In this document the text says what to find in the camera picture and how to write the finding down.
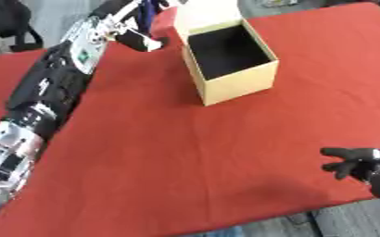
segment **black cable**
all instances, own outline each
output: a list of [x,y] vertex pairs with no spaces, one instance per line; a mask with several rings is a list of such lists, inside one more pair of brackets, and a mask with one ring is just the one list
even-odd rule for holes
[[[313,216],[314,218],[317,218],[318,216],[320,216],[321,214],[321,210],[318,209],[316,211],[313,211]],[[308,219],[307,217],[307,220],[304,220],[304,221],[295,221],[293,218],[291,217],[285,217],[289,222],[291,222],[291,224],[295,225],[295,226],[300,226],[300,225],[303,225],[303,224],[307,224],[307,223],[310,223],[310,220]]]
[[307,212],[306,215],[307,215],[311,229],[314,232],[315,236],[316,237],[324,237],[323,232],[317,223],[317,220],[315,219],[314,215],[312,215],[312,212]]

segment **green label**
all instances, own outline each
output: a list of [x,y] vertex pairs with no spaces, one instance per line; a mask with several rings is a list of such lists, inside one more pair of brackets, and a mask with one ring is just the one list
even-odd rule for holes
[[78,60],[81,61],[81,63],[85,63],[89,59],[89,54],[84,49],[81,51],[81,53],[78,56]]

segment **red tablecloth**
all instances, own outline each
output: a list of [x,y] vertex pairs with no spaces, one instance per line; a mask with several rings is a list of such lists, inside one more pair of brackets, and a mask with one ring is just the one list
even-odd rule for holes
[[[320,170],[325,145],[380,148],[380,8],[252,19],[274,88],[203,107],[178,47],[112,45],[0,236],[161,236],[371,198]],[[2,102],[40,52],[0,56]]]

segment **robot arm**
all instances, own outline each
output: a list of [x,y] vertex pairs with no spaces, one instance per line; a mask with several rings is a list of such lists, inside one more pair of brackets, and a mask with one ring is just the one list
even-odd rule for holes
[[48,141],[81,102],[108,41],[144,52],[165,45],[122,21],[141,4],[142,0],[129,0],[110,11],[100,8],[99,16],[93,13],[74,24],[61,44],[47,50],[11,94],[0,119],[0,208],[18,194]]
[[335,156],[342,162],[323,165],[323,170],[334,172],[336,179],[343,180],[351,176],[371,186],[374,196],[380,198],[380,149],[359,148],[323,148],[324,156]]

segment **box lid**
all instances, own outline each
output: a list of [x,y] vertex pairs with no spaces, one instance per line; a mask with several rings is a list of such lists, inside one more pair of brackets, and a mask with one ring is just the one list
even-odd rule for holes
[[242,19],[238,0],[189,0],[179,6],[175,28],[187,44],[190,31],[222,22]]

